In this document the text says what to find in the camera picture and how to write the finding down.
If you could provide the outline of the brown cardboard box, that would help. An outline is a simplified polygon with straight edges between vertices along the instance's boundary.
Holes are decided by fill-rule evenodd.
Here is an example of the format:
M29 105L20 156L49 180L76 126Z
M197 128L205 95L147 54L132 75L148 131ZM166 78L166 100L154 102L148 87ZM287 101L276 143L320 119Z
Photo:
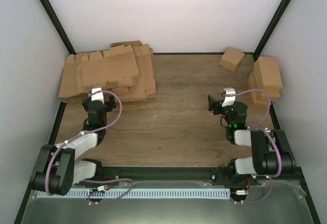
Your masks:
M264 90L272 101L279 100L283 84L278 59L259 57L254 63L254 74L258 89Z

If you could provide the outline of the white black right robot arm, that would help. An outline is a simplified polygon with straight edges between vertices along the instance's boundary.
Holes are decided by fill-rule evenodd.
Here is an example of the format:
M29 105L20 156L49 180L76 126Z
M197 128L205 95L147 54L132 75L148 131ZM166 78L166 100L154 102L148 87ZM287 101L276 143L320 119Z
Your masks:
M269 175L294 173L296 161L288 139L283 130L250 129L246 125L248 106L226 97L216 100L208 96L208 110L214 115L221 115L227 126L227 140L238 146L251 148L251 156L232 159L227 168L228 181L240 184L245 175Z

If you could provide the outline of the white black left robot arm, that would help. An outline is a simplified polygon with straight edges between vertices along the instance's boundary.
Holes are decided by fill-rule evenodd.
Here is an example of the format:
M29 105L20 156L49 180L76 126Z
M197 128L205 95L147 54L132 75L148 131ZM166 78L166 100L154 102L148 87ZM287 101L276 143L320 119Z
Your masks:
M57 145L42 146L32 171L31 189L48 195L66 195L74 184L88 180L99 185L104 180L103 170L90 160L75 162L86 151L100 145L106 135L107 113L116 108L114 97L97 98L95 95L82 102L87 112L82 131Z

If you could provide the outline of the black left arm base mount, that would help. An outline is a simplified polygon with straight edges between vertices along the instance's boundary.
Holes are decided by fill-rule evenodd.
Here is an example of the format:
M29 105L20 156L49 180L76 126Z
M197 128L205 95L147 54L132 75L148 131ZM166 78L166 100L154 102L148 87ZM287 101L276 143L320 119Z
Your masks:
M102 169L97 169L94 177L90 178L93 181L109 181L120 178L121 171L116 167L103 167ZM103 183L87 183L80 182L76 184L77 186L100 186Z

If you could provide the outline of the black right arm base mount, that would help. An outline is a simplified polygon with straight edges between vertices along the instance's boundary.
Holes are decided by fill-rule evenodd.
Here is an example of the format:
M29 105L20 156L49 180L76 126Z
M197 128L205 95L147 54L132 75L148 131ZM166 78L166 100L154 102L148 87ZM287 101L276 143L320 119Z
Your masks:
M211 172L211 180L214 185L245 186L251 183L250 174L236 172L236 159L231 159L227 165L220 165Z

